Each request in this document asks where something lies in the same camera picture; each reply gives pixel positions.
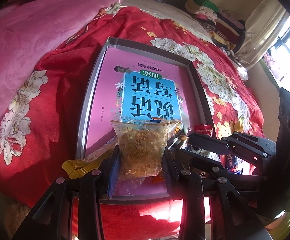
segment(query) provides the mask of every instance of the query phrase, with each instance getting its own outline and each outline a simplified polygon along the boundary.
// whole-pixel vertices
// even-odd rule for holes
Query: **green label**
[[[142,76],[144,77],[151,77],[151,78],[155,78],[155,79],[163,79],[162,75],[152,72],[152,71],[148,71],[148,70],[141,70],[139,72]]]

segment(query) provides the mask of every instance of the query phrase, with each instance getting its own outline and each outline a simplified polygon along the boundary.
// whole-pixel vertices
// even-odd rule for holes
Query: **pink book cover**
[[[86,156],[100,140],[103,145],[112,138],[112,114],[181,119],[186,130],[192,128],[199,120],[188,69],[109,47],[91,107]]]

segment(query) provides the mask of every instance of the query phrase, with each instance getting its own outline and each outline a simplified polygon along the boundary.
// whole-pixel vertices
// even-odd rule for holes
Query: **red wrapper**
[[[194,132],[199,133],[199,134],[205,134],[212,137],[213,126],[210,124],[197,124],[197,125],[194,125]]]

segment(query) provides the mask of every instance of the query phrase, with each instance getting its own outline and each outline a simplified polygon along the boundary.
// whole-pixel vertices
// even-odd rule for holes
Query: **silver bolt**
[[[64,182],[65,182],[65,179],[63,177],[59,177],[59,178],[56,179],[56,183],[57,184],[62,184]]]
[[[190,170],[187,170],[187,169],[183,169],[181,172],[182,172],[182,174],[185,175],[185,176],[188,176],[188,175],[190,175],[190,173],[191,173]]]
[[[101,173],[101,171],[99,169],[94,169],[91,171],[91,173],[94,175],[94,176],[97,176]]]
[[[227,183],[227,179],[224,178],[224,177],[219,177],[218,178],[218,182],[221,183],[221,184],[226,184]]]
[[[213,170],[214,172],[219,172],[219,171],[220,171],[220,169],[219,169],[218,167],[213,167],[212,170]]]

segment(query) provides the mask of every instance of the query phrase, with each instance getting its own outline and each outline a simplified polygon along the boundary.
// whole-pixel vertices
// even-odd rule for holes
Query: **curtain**
[[[289,14],[278,0],[263,0],[246,21],[245,39],[236,52],[242,65],[251,69],[276,40]]]

